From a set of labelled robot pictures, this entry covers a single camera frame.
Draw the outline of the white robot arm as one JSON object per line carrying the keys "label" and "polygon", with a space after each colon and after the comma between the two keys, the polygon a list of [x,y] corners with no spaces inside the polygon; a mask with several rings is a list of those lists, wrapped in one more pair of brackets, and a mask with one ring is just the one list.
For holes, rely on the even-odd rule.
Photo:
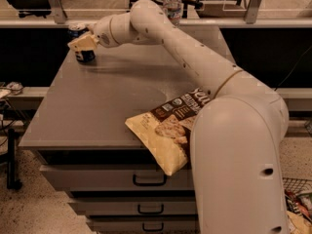
{"label": "white robot arm", "polygon": [[290,234],[279,161],[289,111],[281,96],[189,36],[150,0],[96,22],[72,51],[151,41],[210,96],[190,138],[201,234]]}

